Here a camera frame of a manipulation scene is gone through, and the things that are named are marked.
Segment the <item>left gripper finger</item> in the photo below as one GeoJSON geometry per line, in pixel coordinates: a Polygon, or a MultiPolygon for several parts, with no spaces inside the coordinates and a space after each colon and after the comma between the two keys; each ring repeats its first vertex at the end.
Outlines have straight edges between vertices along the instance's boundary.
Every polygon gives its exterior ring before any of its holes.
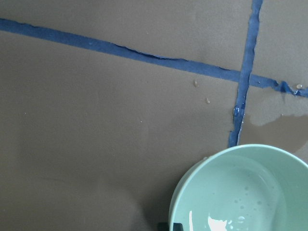
{"type": "Polygon", "coordinates": [[[181,223],[173,223],[171,227],[166,222],[160,222],[157,224],[158,231],[183,231],[181,223]]]}

